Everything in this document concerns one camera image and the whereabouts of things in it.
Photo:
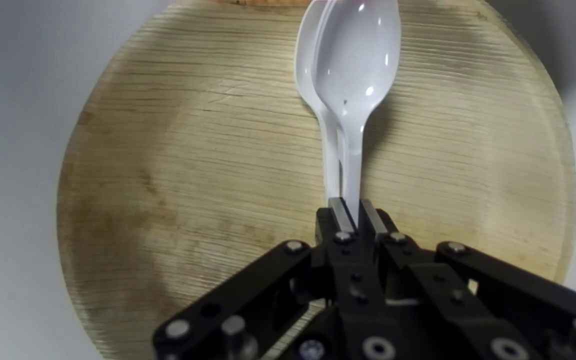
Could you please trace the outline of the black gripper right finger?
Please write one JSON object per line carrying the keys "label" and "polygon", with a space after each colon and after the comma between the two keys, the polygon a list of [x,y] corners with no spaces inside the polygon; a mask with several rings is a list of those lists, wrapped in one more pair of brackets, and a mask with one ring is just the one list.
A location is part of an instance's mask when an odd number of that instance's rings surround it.
{"label": "black gripper right finger", "polygon": [[368,200],[387,306],[418,310],[447,360],[576,360],[576,289],[462,241],[419,248]]}

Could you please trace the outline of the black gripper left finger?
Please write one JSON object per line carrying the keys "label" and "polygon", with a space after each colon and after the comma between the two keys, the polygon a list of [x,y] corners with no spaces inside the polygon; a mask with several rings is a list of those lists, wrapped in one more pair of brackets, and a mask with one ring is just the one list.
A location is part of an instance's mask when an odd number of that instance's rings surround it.
{"label": "black gripper left finger", "polygon": [[163,320],[152,333],[154,360],[258,360],[307,310],[322,241],[279,241]]}

